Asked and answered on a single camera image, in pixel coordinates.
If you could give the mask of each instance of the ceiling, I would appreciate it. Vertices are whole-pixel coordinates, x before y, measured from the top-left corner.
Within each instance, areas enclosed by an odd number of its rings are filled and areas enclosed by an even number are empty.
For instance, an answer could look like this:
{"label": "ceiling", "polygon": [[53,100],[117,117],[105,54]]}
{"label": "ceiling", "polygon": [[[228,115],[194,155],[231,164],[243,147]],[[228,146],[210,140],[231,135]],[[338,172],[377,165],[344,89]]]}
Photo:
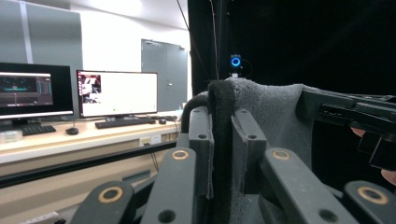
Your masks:
{"label": "ceiling", "polygon": [[187,0],[25,0],[69,9],[70,5],[94,8],[122,16],[187,29],[179,5],[188,22]]}

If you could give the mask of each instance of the keyboard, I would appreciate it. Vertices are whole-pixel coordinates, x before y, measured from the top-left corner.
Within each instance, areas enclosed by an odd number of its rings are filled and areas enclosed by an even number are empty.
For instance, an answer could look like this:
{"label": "keyboard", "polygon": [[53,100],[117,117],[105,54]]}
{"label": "keyboard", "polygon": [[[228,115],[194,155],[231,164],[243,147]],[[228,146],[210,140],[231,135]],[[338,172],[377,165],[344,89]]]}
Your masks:
{"label": "keyboard", "polygon": [[1,128],[1,132],[8,131],[22,131],[23,136],[34,135],[40,133],[55,133],[56,130],[51,125],[46,126],[26,126],[26,127],[6,127],[5,129]]}
{"label": "keyboard", "polygon": [[115,128],[122,126],[130,126],[137,124],[151,124],[155,123],[155,119],[151,118],[140,118],[140,119],[116,119],[112,121],[105,122],[95,122],[95,126],[97,129],[105,129],[105,128]]}

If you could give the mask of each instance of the computer monitor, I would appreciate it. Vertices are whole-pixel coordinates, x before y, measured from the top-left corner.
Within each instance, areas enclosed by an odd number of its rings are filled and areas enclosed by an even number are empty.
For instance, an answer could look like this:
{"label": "computer monitor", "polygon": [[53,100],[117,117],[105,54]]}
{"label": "computer monitor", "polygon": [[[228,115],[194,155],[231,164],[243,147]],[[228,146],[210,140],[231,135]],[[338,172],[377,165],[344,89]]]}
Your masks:
{"label": "computer monitor", "polygon": [[157,112],[157,73],[77,70],[77,84],[82,119]]}
{"label": "computer monitor", "polygon": [[29,119],[71,116],[71,88],[69,66],[0,63],[0,120],[3,125],[17,125]]}

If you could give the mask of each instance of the wooden desk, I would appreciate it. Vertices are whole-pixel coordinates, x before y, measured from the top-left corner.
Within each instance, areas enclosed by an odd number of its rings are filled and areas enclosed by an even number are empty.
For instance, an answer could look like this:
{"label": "wooden desk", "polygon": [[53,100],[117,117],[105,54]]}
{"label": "wooden desk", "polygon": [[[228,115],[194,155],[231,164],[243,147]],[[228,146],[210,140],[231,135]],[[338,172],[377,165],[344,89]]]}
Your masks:
{"label": "wooden desk", "polygon": [[[25,136],[20,142],[0,144],[0,176],[137,148],[140,138],[173,141],[178,133],[178,127],[171,121],[165,125],[143,124],[101,130],[96,129],[92,121],[78,121],[78,135],[65,133],[73,126],[72,122],[51,125],[56,133]],[[164,153],[156,153],[159,163]],[[0,223],[18,223],[81,203],[96,186],[147,169],[155,173],[151,155],[0,189]]]}

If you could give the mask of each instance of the door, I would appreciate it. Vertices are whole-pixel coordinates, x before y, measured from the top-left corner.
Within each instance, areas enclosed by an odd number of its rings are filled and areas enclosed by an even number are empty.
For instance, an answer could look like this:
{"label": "door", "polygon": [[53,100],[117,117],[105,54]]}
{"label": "door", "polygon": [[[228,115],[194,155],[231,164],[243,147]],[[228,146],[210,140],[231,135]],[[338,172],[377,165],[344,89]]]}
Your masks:
{"label": "door", "polygon": [[158,111],[187,102],[187,51],[179,45],[142,39],[142,72],[158,73]]}

